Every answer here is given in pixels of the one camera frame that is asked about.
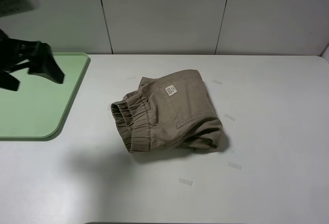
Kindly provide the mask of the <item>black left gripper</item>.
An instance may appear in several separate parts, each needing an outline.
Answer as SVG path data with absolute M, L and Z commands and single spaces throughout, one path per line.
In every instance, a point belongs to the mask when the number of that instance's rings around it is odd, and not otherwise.
M 52 55 L 48 44 L 10 38 L 1 30 L 0 88 L 18 91 L 20 81 L 11 72 L 29 68 L 28 74 L 63 84 L 65 74 Z

